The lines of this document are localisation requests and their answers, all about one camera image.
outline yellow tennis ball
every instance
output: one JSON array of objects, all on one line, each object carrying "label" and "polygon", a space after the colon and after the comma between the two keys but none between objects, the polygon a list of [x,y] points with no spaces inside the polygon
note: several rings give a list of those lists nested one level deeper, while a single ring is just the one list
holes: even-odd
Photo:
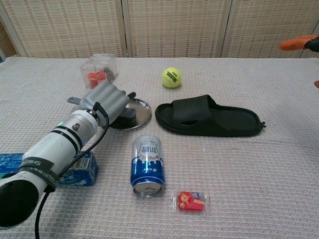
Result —
[{"label": "yellow tennis ball", "polygon": [[161,81],[166,87],[174,88],[181,82],[181,73],[176,68],[169,67],[163,71]]}]

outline black band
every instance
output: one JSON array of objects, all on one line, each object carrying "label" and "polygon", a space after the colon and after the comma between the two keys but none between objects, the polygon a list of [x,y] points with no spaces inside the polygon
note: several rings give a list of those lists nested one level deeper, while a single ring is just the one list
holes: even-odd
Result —
[{"label": "black band", "polygon": [[71,144],[73,144],[76,153],[79,152],[79,148],[76,145],[75,141],[70,136],[68,136],[66,133],[63,133],[62,131],[59,131],[59,130],[52,130],[50,133],[58,133],[58,134],[64,136],[65,138],[67,138],[71,142]]},{"label": "black band", "polygon": [[57,126],[55,128],[61,128],[61,129],[64,129],[64,130],[68,131],[69,133],[71,133],[76,138],[76,140],[79,142],[80,149],[83,147],[82,140],[80,139],[80,137],[73,130],[71,130],[71,129],[63,126],[63,125]]},{"label": "black band", "polygon": [[44,158],[27,157],[22,161],[18,172],[27,171],[37,175],[48,184],[46,191],[54,192],[60,177],[51,171],[52,166],[53,163]]}]

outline black cable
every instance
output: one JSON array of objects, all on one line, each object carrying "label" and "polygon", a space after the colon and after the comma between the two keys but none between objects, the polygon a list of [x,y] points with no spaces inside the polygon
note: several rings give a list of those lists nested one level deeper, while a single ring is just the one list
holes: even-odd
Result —
[{"label": "black cable", "polygon": [[[105,117],[106,119],[106,127],[104,128],[102,134],[100,135],[100,137],[94,142],[94,144],[92,144],[87,150],[85,150],[84,152],[82,152],[79,156],[77,156],[75,159],[73,159],[71,161],[71,163],[69,163],[68,166],[66,166],[62,172],[59,174],[59,177],[63,176],[63,174],[70,168],[72,167],[79,159],[81,159],[85,154],[87,154],[87,152],[91,151],[99,142],[101,142],[101,140],[103,139],[103,137],[105,136],[106,132],[108,131],[109,128],[109,116],[108,114],[105,112],[105,110],[103,109],[103,107],[101,107],[100,103],[95,103],[93,110],[97,111],[99,110],[101,112],[101,114]],[[42,198],[42,201],[40,203],[40,206],[38,208],[38,212],[36,214],[36,218],[35,218],[35,225],[34,225],[34,234],[35,234],[35,239],[40,239],[40,235],[39,235],[39,222],[40,222],[40,216],[41,216],[41,212],[43,209],[43,206],[45,204],[46,199],[48,198],[48,196],[50,195],[50,192],[45,193],[44,197]]]}]

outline blue box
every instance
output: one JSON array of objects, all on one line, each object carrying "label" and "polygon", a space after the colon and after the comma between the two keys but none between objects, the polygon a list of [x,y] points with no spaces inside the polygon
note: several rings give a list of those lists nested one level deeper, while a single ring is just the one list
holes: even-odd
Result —
[{"label": "blue box", "polygon": [[[16,173],[23,153],[0,154],[0,179],[11,173]],[[61,177],[59,185],[93,186],[99,167],[92,152],[85,154]]]}]

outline white tablecloth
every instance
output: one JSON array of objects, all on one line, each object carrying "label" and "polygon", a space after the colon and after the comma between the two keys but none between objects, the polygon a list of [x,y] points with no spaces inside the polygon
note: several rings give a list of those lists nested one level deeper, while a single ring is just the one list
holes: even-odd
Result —
[{"label": "white tablecloth", "polygon": [[[84,60],[0,64],[1,153],[27,151],[74,110],[66,99],[88,91]],[[161,84],[170,66],[183,75],[177,89]],[[256,137],[183,136],[153,115],[132,131],[110,129],[93,150],[96,184],[50,195],[42,239],[319,238],[319,59],[122,58],[118,68],[114,84],[135,91],[153,114],[159,104],[209,94],[220,105],[253,110],[268,127]],[[142,134],[162,140],[167,184],[160,198],[138,198],[130,186],[131,145]],[[172,190],[209,193],[210,211],[171,213]],[[35,213],[0,238],[34,238],[34,221]]]}]

